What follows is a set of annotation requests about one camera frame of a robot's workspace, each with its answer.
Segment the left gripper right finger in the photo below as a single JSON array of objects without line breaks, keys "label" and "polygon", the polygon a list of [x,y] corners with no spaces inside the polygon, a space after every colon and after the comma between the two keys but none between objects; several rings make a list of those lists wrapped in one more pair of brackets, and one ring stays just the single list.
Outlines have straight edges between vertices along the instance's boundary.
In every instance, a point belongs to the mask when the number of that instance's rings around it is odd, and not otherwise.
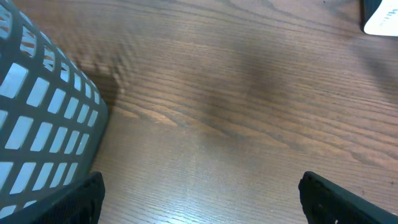
[{"label": "left gripper right finger", "polygon": [[307,221],[315,223],[397,223],[397,215],[306,171],[298,185]]}]

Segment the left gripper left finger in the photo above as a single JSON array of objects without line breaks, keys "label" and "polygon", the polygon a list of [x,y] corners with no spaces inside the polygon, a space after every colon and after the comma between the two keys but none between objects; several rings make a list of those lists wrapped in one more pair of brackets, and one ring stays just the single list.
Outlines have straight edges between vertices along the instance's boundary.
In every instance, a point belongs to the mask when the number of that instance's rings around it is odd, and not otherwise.
[{"label": "left gripper left finger", "polygon": [[1,219],[2,224],[92,223],[100,219],[105,196],[102,173],[83,179]]}]

